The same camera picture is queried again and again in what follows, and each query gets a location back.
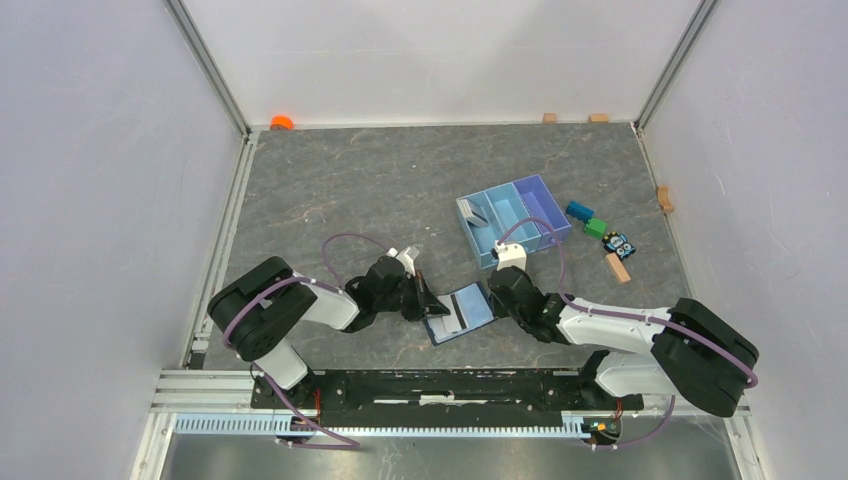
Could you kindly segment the blue purple three-bin tray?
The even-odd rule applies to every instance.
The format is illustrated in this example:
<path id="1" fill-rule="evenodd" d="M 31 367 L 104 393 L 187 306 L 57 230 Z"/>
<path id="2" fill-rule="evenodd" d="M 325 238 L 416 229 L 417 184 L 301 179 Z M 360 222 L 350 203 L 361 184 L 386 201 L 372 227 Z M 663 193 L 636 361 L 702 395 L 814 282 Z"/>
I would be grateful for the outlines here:
<path id="1" fill-rule="evenodd" d="M 477 228 L 468 224 L 459 212 L 457 200 L 468 198 L 486 213 L 489 226 Z M 460 225 L 478 266 L 495 267 L 491 250 L 507 230 L 513 233 L 510 242 L 521 244 L 527 253 L 553 247 L 565 241 L 571 231 L 551 190 L 538 174 L 465 195 L 456 200 Z"/>

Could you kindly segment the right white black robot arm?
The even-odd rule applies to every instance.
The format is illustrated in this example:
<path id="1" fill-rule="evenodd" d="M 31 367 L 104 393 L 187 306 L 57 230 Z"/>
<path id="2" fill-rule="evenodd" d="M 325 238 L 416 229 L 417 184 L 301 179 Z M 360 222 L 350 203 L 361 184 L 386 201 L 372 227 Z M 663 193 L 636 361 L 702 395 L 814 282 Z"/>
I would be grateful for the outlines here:
<path id="1" fill-rule="evenodd" d="M 655 309 L 602 305 L 543 293 L 517 267 L 494 271 L 487 286 L 496 314 L 536 340 L 596 347 L 577 382 L 591 408 L 630 395 L 669 395 L 727 418 L 757 384 L 757 347 L 695 299 Z"/>

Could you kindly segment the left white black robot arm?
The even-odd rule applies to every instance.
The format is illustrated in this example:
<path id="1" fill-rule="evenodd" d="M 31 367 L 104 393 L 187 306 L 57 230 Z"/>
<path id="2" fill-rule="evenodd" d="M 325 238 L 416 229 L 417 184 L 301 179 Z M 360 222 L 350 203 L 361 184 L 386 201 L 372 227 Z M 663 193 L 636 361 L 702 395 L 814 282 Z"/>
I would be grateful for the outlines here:
<path id="1" fill-rule="evenodd" d="M 215 294 L 207 314 L 223 334 L 224 345 L 259 369 L 290 407 L 306 405 L 314 394 L 311 369 L 287 335 L 300 322 L 356 333 L 381 313 L 422 321 L 450 313 L 428 288 L 420 271 L 399 254 L 378 258 L 366 274 L 333 287 L 294 270 L 272 256 Z"/>

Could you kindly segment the blue card holder wallet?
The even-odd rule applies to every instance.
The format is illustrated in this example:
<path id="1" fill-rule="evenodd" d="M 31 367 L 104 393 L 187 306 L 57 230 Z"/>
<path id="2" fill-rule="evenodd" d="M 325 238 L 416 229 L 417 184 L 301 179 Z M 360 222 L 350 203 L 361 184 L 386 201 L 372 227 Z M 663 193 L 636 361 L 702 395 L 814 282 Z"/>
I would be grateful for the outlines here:
<path id="1" fill-rule="evenodd" d="M 424 322 L 433 346 L 478 330 L 495 320 L 493 307 L 480 282 L 436 299 L 447 308 L 447 313 L 429 317 Z"/>

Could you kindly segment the grey credit card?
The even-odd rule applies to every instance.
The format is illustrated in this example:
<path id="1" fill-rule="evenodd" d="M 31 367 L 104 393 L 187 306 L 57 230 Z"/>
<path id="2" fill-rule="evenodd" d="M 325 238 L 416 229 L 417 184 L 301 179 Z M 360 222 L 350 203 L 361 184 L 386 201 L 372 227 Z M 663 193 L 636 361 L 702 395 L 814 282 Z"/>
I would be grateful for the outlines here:
<path id="1" fill-rule="evenodd" d="M 436 322 L 441 327 L 443 333 L 445 335 L 452 335 L 464 330 L 466 322 L 457 296 L 455 294 L 443 295 L 439 296 L 438 300 L 447 308 L 447 313 Z"/>

